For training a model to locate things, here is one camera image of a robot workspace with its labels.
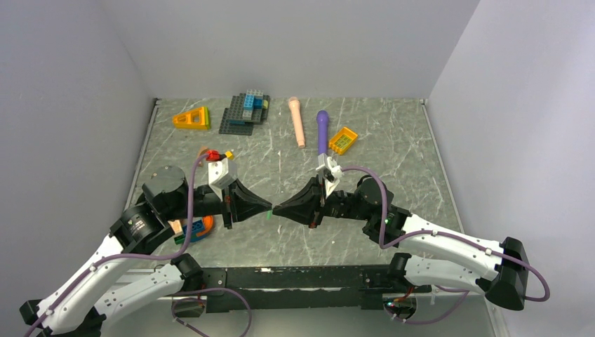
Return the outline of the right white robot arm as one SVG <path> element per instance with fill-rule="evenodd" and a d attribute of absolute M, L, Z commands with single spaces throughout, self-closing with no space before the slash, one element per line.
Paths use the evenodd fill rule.
<path fill-rule="evenodd" d="M 354 192 L 334 191 L 327 197 L 316 178 L 272 213 L 309 227 L 325 217 L 363 220 L 363 233 L 380 242 L 396 240 L 400 252 L 393 255 L 387 271 L 374 280 L 373 289 L 407 292 L 411 288 L 442 286 L 472 291 L 508 310 L 525 306 L 528 283 L 527 255 L 522 242 L 508 237 L 503 242 L 477 239 L 435 225 L 410 211 L 392 205 L 392 193 L 381 192 L 366 175 Z"/>

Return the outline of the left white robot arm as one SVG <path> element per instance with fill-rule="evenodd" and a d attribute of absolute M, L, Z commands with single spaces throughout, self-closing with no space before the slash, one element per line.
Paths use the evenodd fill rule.
<path fill-rule="evenodd" d="M 231 225 L 270 210 L 272 205 L 236 179 L 231 167 L 227 160 L 211 162 L 209 183 L 198 187 L 179 167 L 159 168 L 74 275 L 46 298 L 20 307 L 29 332 L 99 336 L 157 298 L 213 290 L 185 248 L 165 256 L 155 250 L 173 236 L 174 220 L 221 215 Z"/>

